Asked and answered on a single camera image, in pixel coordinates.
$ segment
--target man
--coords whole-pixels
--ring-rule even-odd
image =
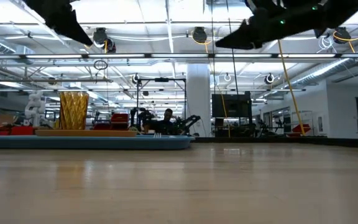
[[[168,134],[173,127],[172,118],[173,111],[168,108],[165,110],[164,119],[161,121],[153,122],[147,125],[143,125],[145,133],[148,133],[149,130],[154,130],[156,133]]]
[[[172,114],[173,111],[170,108],[166,109],[164,113],[164,119],[161,121],[161,123],[167,126],[172,126],[172,122],[170,121]]]

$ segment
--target black screen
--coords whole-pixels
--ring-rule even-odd
[[[246,118],[250,116],[251,99],[249,95],[220,95],[212,94],[212,117],[224,118],[226,117],[224,109],[228,118]]]

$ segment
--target rope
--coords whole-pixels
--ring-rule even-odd
[[[280,49],[280,55],[281,55],[281,61],[283,63],[285,79],[287,79],[288,87],[290,88],[290,91],[291,91],[291,96],[292,96],[293,104],[295,106],[295,111],[296,111],[296,115],[298,117],[299,125],[301,126],[302,135],[306,136],[305,130],[303,129],[302,119],[301,119],[301,116],[298,111],[298,104],[296,103],[295,95],[293,94],[293,90],[292,90],[292,86],[291,86],[291,81],[288,78],[287,68],[285,67],[285,62],[284,62],[284,57],[283,57],[283,49],[281,46],[281,40],[278,40],[278,48]]]

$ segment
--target gold textured vase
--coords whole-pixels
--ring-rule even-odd
[[[84,130],[89,95],[82,91],[60,93],[60,127],[63,130]]]

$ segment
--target wall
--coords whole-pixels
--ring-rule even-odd
[[[357,104],[358,84],[327,85],[329,126],[331,138],[358,138]]]
[[[326,81],[323,80],[316,86],[307,86],[306,91],[294,92],[294,94],[299,111],[313,112],[314,134],[329,136],[330,127]],[[257,114],[261,114],[261,118],[263,118],[264,113],[279,110],[286,107],[290,107],[291,113],[295,112],[295,107],[290,93],[284,96],[284,100],[269,100],[267,103],[267,105],[253,107],[252,115],[255,116]],[[322,133],[318,132],[318,116],[321,116],[323,118]],[[296,115],[294,114],[291,119],[297,121]]]
[[[29,96],[19,96],[17,93],[8,93],[7,97],[0,96],[0,108],[24,112],[28,99]]]

